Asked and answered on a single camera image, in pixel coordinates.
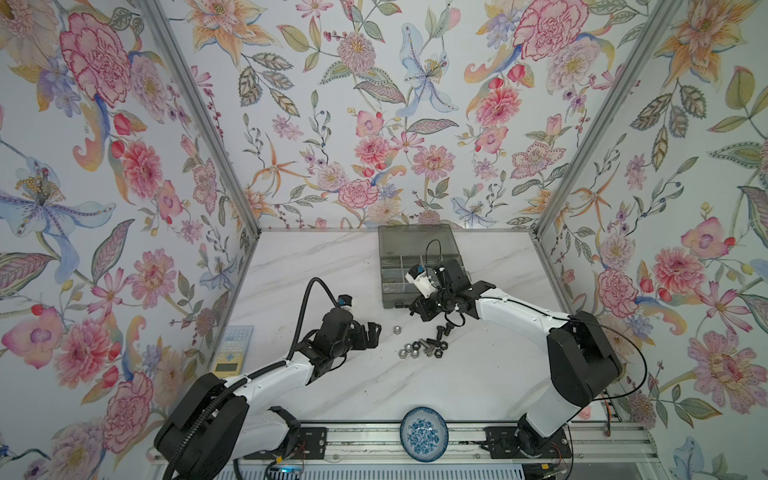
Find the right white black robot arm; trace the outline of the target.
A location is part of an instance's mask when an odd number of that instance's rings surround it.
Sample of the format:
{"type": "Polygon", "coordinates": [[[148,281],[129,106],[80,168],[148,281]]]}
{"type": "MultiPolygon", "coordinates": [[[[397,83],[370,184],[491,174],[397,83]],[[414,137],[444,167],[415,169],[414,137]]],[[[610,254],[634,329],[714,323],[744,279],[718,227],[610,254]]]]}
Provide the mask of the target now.
{"type": "Polygon", "coordinates": [[[455,260],[433,268],[415,265],[404,278],[419,292],[409,310],[424,322],[458,313],[507,327],[546,353],[546,390],[516,422],[514,433],[519,448],[529,455],[620,376],[620,361],[605,326],[589,313],[553,312],[487,281],[472,283],[455,260]]]}

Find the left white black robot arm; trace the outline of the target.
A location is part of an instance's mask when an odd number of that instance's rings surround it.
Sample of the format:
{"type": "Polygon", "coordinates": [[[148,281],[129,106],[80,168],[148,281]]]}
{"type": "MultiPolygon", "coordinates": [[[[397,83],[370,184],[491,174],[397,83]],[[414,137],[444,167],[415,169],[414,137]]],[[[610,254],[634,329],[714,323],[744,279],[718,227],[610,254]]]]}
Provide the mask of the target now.
{"type": "Polygon", "coordinates": [[[320,328],[294,339],[285,358],[228,379],[199,377],[154,439],[167,461],[163,477],[213,479],[231,461],[251,454],[291,455],[301,422],[277,405],[278,398],[333,371],[351,351],[377,348],[381,332],[380,324],[362,324],[349,308],[336,306],[320,328]]]}

